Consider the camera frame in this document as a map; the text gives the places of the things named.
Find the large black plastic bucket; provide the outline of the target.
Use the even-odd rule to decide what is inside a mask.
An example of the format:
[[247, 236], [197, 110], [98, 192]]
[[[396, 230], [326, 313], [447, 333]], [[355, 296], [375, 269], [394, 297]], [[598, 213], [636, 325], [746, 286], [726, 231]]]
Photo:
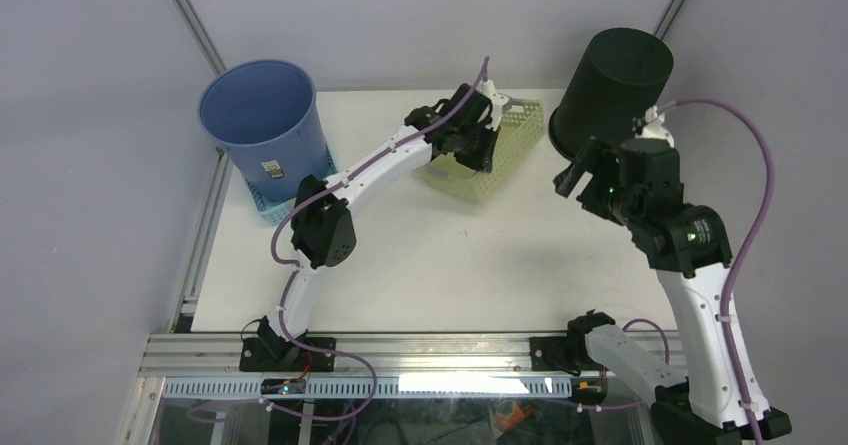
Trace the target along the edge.
[[633, 120], [660, 98], [674, 58], [660, 38], [633, 28], [610, 28], [587, 45], [549, 119], [554, 149], [574, 159], [591, 137], [618, 145], [634, 136]]

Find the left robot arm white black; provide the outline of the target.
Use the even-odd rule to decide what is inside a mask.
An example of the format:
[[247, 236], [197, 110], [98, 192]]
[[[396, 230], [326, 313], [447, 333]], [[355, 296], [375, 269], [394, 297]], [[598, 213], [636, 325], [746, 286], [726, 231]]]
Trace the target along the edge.
[[400, 176], [442, 155], [491, 172], [500, 122], [511, 102], [491, 80], [462, 84], [452, 97], [410, 111], [395, 134], [353, 168], [324, 179], [305, 177], [270, 244], [272, 259], [292, 273], [275, 308], [260, 319], [251, 351], [277, 371], [294, 368], [302, 350], [313, 351], [302, 337], [320, 290], [318, 279], [353, 252], [359, 210]]

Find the yellow-green perforated basket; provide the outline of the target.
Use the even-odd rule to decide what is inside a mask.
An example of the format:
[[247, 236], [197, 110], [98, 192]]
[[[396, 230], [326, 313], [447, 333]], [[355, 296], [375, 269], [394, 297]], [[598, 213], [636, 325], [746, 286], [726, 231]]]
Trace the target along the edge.
[[518, 99], [502, 116], [490, 173], [474, 171], [447, 155], [417, 169], [415, 175], [442, 193], [469, 203], [483, 203], [504, 185], [541, 140], [545, 131], [543, 119], [541, 101]]

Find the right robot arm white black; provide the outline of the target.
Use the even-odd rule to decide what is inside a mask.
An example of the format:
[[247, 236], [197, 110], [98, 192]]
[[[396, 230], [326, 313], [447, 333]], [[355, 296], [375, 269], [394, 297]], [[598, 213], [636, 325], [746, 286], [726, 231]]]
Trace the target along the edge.
[[608, 315], [571, 320], [558, 351], [562, 370], [603, 367], [649, 408], [667, 444], [739, 444], [790, 434], [789, 415], [769, 404], [753, 374], [725, 284], [732, 252], [724, 223], [711, 208], [688, 204], [680, 156], [666, 140], [633, 138], [619, 145], [590, 139], [556, 176], [561, 196], [579, 179], [582, 208], [625, 227], [670, 303], [686, 360], [677, 370], [629, 340]]

